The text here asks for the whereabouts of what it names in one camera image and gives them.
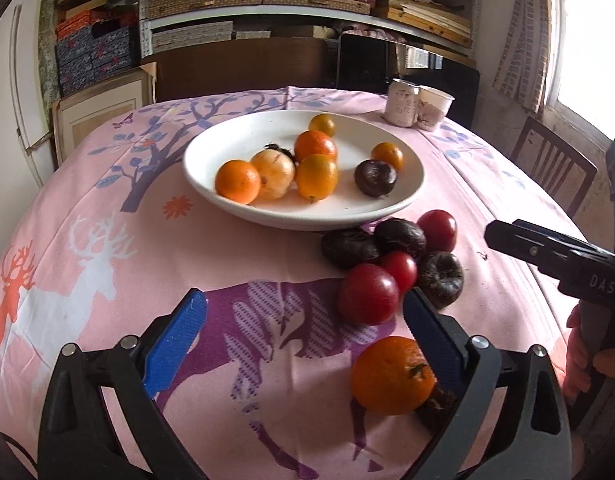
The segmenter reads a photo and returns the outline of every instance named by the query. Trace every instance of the metal screw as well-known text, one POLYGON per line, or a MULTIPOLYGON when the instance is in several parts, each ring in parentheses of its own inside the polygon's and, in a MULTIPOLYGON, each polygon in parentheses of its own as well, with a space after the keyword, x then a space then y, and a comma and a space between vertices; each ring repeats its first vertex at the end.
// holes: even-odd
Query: metal screw
POLYGON ((480 348, 481 350, 486 349, 490 345, 490 342, 487 340, 487 338, 482 335, 475 335, 471 339, 471 341, 473 347, 480 348))
POLYGON ((540 345, 532 346, 532 352, 534 352, 534 355, 538 357, 545 357, 547 355, 547 350, 540 345))
POLYGON ((63 354, 65 357, 69 357, 70 355, 74 355, 76 353, 76 345, 74 343, 68 343, 65 346, 63 346, 63 349, 61 350, 61 354, 63 354))
POLYGON ((126 335, 123 339, 120 340, 121 348, 126 350, 134 348, 138 344, 138 337, 135 335, 126 335))

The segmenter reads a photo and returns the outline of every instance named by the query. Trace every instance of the orange flower print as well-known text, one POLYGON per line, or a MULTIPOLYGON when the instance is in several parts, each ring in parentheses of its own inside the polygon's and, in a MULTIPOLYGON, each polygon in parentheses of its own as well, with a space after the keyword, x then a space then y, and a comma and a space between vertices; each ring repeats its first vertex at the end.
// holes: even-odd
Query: orange flower print
POLYGON ((178 218, 179 216, 187 216, 187 213, 192 208, 193 203, 185 195, 175 196, 171 200, 168 200, 162 207, 162 213, 165 215, 165 219, 178 218))

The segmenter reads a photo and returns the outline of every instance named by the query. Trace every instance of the picture frame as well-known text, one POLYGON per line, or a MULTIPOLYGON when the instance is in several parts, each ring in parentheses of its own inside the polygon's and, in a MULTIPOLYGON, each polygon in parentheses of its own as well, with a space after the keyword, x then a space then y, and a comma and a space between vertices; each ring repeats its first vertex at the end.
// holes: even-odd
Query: picture frame
POLYGON ((96 128, 156 99, 156 63, 101 81, 52 105, 58 165, 96 128))

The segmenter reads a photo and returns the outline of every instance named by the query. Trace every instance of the pink tablecloth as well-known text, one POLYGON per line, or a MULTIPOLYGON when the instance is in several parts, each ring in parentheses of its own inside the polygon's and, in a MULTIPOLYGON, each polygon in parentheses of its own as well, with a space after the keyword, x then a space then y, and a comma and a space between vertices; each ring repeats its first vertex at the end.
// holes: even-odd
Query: pink tablecloth
MULTIPOLYGON (((523 218, 580 232, 475 134, 449 120, 433 134, 396 128, 381 119, 384 104, 362 92, 248 91, 146 107, 95 130, 43 188, 2 260, 0 430, 35 455, 61 346, 109 348, 197 287, 209 300, 206 326, 157 403, 212 480, 404 473, 427 432, 410 415, 353 420, 349 386, 350 362, 364 346, 408 333, 402 317, 365 330, 341 325, 332 314, 341 274, 319 253, 318 234, 233 218, 194 192, 178 164, 212 124, 280 108, 353 115, 411 145, 427 179, 400 216, 415 220, 442 208, 460 227, 455 253, 467 281, 446 313, 500 348, 541 343, 562 370, 575 300, 527 264, 490 251, 483 231, 494 218, 523 218)), ((144 464, 128 429, 118 432, 132 461, 144 464)))

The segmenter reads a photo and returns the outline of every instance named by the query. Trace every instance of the white deer print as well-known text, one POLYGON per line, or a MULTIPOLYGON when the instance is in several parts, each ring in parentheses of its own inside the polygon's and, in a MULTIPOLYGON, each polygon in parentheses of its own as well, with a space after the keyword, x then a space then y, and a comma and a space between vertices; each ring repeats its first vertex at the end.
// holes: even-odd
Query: white deer print
MULTIPOLYGON (((125 260, 136 253, 129 252, 134 237, 128 237, 126 225, 112 236, 114 215, 98 222, 97 226, 90 230, 85 247, 80 249, 76 242, 76 228, 83 221, 83 218, 77 218, 69 230, 69 247, 74 254, 82 258, 78 262, 82 267, 81 274, 69 296, 33 286, 27 294, 21 295, 18 319, 10 326, 10 336, 15 335, 26 341, 41 360, 30 391, 28 425, 33 434, 38 431, 40 423, 40 410, 35 410, 34 407, 39 396, 45 394, 60 349, 80 337, 90 319, 97 292, 108 301, 116 298, 111 260, 125 260)), ((9 339, 4 338, 1 355, 5 354, 9 339)))

